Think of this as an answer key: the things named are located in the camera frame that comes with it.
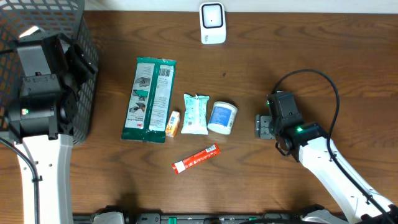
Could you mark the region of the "white blue label jar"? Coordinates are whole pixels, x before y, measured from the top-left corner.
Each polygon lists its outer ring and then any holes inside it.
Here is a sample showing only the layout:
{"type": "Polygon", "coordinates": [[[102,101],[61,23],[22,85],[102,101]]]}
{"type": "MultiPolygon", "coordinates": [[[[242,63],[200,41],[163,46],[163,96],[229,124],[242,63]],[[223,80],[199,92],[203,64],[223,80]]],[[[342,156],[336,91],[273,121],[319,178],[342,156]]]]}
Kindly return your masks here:
{"type": "Polygon", "coordinates": [[[208,129],[218,134],[229,135],[238,112],[237,107],[223,101],[216,101],[213,104],[208,129]]]}

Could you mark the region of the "red snack bar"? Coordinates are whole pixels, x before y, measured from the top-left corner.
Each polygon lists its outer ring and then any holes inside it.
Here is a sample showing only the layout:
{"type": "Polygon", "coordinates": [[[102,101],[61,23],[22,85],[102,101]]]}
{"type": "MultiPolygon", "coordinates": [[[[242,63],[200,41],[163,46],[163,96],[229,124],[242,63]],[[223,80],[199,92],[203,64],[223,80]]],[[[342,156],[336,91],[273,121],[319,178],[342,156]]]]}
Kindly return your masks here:
{"type": "Polygon", "coordinates": [[[220,154],[220,148],[218,147],[217,144],[213,144],[210,147],[190,156],[187,157],[179,162],[176,162],[172,165],[172,168],[176,174],[179,174],[186,169],[189,169],[205,160],[208,160],[212,157],[217,156],[220,154]]]}

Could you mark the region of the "mint green wipes pack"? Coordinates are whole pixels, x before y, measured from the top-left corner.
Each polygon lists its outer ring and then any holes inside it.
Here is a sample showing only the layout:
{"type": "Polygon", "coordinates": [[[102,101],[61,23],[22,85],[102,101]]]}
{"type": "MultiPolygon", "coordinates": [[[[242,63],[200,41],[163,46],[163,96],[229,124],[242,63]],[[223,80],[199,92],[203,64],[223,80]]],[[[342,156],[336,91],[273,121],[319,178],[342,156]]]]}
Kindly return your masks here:
{"type": "Polygon", "coordinates": [[[184,94],[185,113],[182,134],[208,135],[206,112],[209,96],[184,94]]]}

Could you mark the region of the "green white 3M package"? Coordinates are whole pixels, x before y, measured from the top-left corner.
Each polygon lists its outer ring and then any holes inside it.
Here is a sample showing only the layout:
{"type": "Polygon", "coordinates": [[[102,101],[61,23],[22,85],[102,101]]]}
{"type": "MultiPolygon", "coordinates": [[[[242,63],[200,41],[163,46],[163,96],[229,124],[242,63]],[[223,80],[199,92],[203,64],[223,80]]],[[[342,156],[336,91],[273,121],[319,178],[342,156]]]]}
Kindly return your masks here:
{"type": "Polygon", "coordinates": [[[137,58],[122,140],[165,142],[176,64],[171,59],[137,58]]]}

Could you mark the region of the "orange Kleenex tissue pack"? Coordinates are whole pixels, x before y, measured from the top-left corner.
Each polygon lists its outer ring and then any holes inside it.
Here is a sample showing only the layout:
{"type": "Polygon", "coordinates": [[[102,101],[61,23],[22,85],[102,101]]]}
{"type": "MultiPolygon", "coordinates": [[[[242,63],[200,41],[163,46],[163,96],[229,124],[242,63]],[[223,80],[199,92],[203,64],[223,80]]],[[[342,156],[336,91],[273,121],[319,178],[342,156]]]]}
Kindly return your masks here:
{"type": "Polygon", "coordinates": [[[179,123],[180,113],[178,111],[172,111],[165,129],[165,135],[173,138],[177,133],[179,123]]]}

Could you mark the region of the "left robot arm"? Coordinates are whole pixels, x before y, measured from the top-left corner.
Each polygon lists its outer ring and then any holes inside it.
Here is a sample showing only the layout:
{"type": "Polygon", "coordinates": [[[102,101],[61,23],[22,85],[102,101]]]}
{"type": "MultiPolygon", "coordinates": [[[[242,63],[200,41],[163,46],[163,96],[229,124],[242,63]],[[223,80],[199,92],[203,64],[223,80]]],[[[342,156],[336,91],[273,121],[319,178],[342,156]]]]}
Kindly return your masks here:
{"type": "Polygon", "coordinates": [[[33,26],[13,41],[25,76],[7,110],[10,141],[18,156],[24,223],[73,223],[70,158],[80,95],[98,67],[61,32],[33,26]]]}

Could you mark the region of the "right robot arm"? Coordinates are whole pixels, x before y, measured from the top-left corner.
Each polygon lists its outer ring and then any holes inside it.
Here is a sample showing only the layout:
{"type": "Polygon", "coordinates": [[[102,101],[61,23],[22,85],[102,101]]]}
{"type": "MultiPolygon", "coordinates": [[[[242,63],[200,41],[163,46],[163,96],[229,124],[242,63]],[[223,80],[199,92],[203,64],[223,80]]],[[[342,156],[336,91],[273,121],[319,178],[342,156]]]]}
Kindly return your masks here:
{"type": "Polygon", "coordinates": [[[341,155],[318,123],[305,123],[294,96],[267,96],[267,115],[256,116],[256,137],[307,168],[340,206],[349,223],[397,223],[397,206],[374,190],[341,155]]]}

